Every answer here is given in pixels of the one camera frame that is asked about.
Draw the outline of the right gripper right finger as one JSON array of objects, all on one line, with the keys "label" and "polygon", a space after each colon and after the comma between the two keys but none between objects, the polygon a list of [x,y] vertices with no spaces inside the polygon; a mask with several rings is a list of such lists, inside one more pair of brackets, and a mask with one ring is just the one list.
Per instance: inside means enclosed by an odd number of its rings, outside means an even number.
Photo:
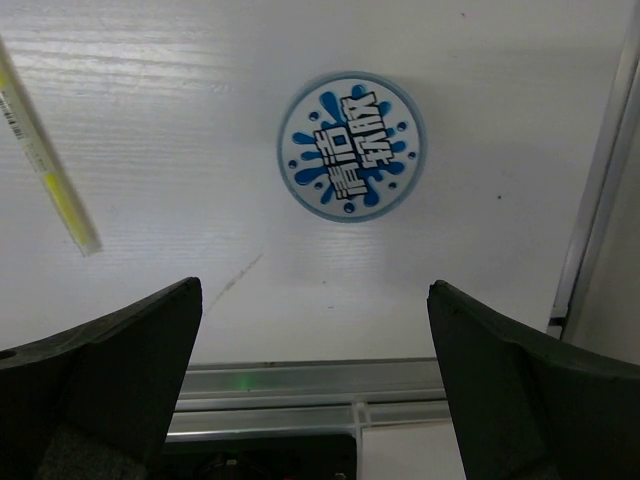
[{"label": "right gripper right finger", "polygon": [[554,339],[442,280],[427,309],[467,478],[638,478],[638,366]]}]

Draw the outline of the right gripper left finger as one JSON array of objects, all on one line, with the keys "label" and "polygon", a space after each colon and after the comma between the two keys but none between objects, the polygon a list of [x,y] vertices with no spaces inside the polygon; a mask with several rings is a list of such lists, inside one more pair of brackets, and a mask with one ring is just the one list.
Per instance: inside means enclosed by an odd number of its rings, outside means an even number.
[{"label": "right gripper left finger", "polygon": [[158,463],[202,318],[185,278],[1,353],[4,479],[144,479]]}]

